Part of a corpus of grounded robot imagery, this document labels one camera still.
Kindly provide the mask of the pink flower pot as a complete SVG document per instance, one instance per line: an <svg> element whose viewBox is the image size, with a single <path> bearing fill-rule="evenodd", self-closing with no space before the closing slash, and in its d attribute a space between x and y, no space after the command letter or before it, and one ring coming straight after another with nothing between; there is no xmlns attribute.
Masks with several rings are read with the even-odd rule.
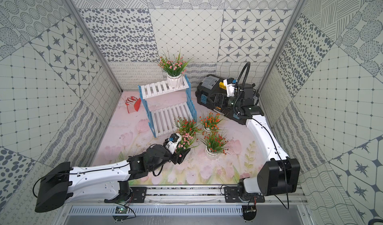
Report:
<svg viewBox="0 0 383 225"><path fill-rule="evenodd" d="M167 74L167 82L171 88L177 88L182 85L182 77L186 72L188 64L189 61L184 59L181 51L173 56L173 58L169 54L159 57L159 67Z"/></svg>
<svg viewBox="0 0 383 225"><path fill-rule="evenodd" d="M175 152L181 154L187 149L193 148L193 144L197 141L196 132L180 133L181 141L178 143Z"/></svg>

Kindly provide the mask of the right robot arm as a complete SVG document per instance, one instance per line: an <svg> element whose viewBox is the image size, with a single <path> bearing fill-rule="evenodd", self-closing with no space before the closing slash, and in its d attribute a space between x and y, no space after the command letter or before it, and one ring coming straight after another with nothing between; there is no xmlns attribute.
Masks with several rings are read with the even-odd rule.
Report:
<svg viewBox="0 0 383 225"><path fill-rule="evenodd" d="M296 192L300 164L297 159L290 158L272 134L262 109L254 101L253 86L239 86L234 79L225 79L217 85L215 107L226 110L226 117L245 122L265 160L255 177L240 180L239 197L249 201L261 196Z"/></svg>

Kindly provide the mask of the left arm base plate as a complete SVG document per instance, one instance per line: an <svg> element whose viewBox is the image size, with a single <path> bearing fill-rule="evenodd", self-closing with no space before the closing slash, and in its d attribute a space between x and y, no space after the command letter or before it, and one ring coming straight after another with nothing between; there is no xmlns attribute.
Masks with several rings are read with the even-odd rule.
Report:
<svg viewBox="0 0 383 225"><path fill-rule="evenodd" d="M126 191L118 191L118 194L108 200L105 199L106 204L125 204L125 203L144 203L146 197L147 187L130 187Z"/></svg>

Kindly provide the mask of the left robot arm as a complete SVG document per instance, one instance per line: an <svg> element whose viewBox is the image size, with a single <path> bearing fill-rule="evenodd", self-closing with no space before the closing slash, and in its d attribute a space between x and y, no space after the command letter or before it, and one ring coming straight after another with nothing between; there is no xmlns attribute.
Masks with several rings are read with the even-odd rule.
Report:
<svg viewBox="0 0 383 225"><path fill-rule="evenodd" d="M72 167L63 162L42 176L39 181L35 212L45 213L66 203L102 199L118 203L131 199L129 182L147 177L172 162L182 164L190 149L181 145L151 145L145 152L114 164L94 167Z"/></svg>

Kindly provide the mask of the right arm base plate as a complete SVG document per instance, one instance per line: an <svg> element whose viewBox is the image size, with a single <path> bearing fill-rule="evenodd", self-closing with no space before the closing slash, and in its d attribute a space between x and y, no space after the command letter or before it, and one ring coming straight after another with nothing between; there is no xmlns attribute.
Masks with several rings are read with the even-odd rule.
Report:
<svg viewBox="0 0 383 225"><path fill-rule="evenodd" d="M260 193L246 193L242 189L234 186L223 185L220 188L220 192L224 195L226 203L244 203L250 200L256 201L257 203L264 203L265 198Z"/></svg>

